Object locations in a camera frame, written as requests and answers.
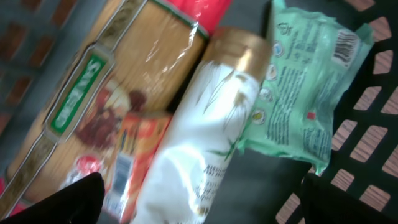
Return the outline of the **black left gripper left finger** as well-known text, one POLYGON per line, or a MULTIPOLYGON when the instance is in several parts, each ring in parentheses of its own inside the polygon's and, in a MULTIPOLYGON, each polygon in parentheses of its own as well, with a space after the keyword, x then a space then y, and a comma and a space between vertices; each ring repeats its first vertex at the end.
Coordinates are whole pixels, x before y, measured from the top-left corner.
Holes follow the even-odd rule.
POLYGON ((39 203, 1 220, 1 224, 95 224, 105 195, 104 180, 94 172, 39 203))

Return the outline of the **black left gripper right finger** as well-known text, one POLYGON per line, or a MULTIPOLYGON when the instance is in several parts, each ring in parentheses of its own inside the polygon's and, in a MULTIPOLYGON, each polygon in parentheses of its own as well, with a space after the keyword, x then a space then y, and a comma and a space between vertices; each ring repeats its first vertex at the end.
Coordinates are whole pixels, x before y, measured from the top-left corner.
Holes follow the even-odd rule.
POLYGON ((300 193, 306 224, 397 224, 315 174, 307 174, 300 193))

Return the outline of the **small orange snack packet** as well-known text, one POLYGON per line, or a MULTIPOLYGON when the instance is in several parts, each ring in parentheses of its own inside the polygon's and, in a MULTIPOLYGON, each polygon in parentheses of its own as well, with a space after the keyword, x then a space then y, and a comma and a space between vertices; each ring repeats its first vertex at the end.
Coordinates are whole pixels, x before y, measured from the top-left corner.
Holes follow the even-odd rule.
POLYGON ((129 113, 124 117, 103 203, 103 210, 118 223, 133 217, 137 196, 171 118, 167 113, 129 113))

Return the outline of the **white tube gold cap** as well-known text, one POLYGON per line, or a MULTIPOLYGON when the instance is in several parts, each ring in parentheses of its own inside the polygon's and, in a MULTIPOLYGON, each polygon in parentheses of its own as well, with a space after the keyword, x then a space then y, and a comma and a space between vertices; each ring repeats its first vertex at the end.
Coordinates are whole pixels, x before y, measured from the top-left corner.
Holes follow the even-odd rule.
POLYGON ((144 179, 133 223, 203 223, 251 114, 270 47, 247 30, 211 38, 144 179))

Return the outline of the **teal snack packet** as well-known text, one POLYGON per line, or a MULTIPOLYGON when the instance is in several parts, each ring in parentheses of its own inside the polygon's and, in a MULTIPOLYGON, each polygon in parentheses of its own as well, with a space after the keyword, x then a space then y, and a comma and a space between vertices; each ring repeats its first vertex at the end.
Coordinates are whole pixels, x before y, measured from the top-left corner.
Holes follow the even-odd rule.
POLYGON ((272 55, 240 150, 329 165, 333 112, 374 45, 373 29, 356 30, 320 12, 271 3, 272 55))

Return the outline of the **spaghetti pasta packet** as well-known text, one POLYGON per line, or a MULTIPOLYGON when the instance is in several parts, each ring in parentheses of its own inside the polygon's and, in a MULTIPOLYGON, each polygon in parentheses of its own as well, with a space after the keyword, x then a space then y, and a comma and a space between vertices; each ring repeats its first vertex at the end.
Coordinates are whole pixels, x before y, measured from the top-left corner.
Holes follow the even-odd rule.
POLYGON ((113 1, 93 41, 38 115, 1 190, 1 217, 98 172, 106 180, 124 117, 165 113, 229 1, 113 1))

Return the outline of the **dark grey plastic basket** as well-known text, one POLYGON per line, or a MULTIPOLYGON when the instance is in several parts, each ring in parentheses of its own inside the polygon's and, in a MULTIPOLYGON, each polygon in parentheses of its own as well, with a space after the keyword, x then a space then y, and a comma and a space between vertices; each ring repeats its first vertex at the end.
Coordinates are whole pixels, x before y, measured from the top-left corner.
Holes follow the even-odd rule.
MULTIPOLYGON (((397 218, 397 2, 288 1, 357 29, 375 44, 335 111, 323 180, 397 218)), ((1 2, 1 169, 12 162, 108 1, 1 2)), ((299 193, 310 166, 248 151, 233 157, 208 223, 303 223, 299 193)))

